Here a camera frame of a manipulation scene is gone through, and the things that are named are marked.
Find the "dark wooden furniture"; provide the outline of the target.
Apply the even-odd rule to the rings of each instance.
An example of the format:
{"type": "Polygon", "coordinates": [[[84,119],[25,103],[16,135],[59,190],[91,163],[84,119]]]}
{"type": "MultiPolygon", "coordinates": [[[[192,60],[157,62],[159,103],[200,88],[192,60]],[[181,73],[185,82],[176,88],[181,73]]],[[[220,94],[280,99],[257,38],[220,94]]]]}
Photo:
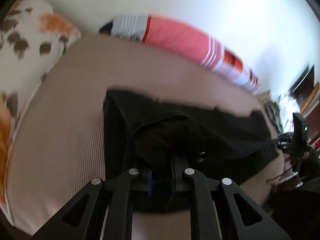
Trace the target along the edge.
{"type": "Polygon", "coordinates": [[[305,114],[319,91],[319,82],[315,83],[315,65],[306,66],[300,77],[289,89],[289,95],[299,105],[300,114],[305,114]]]}

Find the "white patterned cloth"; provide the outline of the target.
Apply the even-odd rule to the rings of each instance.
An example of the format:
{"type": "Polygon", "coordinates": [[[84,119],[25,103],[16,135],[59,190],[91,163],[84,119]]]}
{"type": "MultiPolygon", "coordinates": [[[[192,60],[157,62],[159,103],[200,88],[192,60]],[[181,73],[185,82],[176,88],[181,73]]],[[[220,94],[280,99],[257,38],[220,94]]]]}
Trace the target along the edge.
{"type": "Polygon", "coordinates": [[[276,96],[276,103],[279,107],[280,123],[284,133],[293,132],[293,113],[300,113],[300,107],[296,99],[291,96],[281,94],[276,96]]]}

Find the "white floral pillow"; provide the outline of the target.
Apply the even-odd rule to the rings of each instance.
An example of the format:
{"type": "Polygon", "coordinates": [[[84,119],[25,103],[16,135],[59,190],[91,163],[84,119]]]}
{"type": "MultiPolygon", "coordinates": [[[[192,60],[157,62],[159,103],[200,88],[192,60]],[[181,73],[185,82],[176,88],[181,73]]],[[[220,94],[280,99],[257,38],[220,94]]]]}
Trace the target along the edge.
{"type": "Polygon", "coordinates": [[[79,29],[44,0],[22,0],[1,23],[1,206],[12,143],[30,101],[79,29]]]}

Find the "pink plaid bolster pillow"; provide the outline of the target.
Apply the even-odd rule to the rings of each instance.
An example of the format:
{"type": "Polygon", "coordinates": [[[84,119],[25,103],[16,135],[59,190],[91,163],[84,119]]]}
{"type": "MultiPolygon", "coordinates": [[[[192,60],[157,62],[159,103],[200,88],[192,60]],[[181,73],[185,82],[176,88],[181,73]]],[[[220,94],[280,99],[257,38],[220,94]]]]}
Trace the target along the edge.
{"type": "Polygon", "coordinates": [[[122,14],[103,25],[99,33],[168,50],[253,94],[260,90],[258,77],[240,57],[216,38],[186,23],[157,15],[122,14]]]}

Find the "black pants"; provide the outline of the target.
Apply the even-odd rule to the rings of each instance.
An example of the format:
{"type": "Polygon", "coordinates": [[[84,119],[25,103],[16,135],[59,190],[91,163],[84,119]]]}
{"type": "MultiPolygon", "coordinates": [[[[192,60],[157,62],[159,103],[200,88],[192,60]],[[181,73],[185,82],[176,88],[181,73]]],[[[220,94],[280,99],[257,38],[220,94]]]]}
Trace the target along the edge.
{"type": "Polygon", "coordinates": [[[164,206],[189,167],[210,179],[230,178],[258,204],[266,202],[268,165],[278,152],[261,111],[234,116],[110,89],[103,113],[107,180],[136,168],[152,201],[164,206]]]}

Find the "beige woven bed cover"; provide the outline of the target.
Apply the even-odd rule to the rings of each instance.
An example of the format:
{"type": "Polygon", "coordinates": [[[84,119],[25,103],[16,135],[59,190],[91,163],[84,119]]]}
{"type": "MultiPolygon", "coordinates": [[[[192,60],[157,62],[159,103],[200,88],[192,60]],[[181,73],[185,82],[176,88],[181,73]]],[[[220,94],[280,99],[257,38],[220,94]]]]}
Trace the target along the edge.
{"type": "Polygon", "coordinates": [[[13,144],[7,202],[23,239],[92,178],[104,177],[103,101],[109,88],[236,116],[262,110],[250,92],[174,53],[105,35],[82,37],[49,72],[13,144]]]}

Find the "striped navy olive garment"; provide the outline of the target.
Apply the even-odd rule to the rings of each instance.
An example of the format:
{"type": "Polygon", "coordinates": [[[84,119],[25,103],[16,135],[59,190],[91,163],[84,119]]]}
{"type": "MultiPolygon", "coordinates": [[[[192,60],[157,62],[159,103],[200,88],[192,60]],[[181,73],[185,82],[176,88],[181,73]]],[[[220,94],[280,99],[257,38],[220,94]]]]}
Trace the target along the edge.
{"type": "Polygon", "coordinates": [[[283,126],[280,118],[280,108],[276,102],[268,101],[264,105],[265,111],[272,122],[273,126],[276,128],[278,134],[283,133],[283,126]]]}

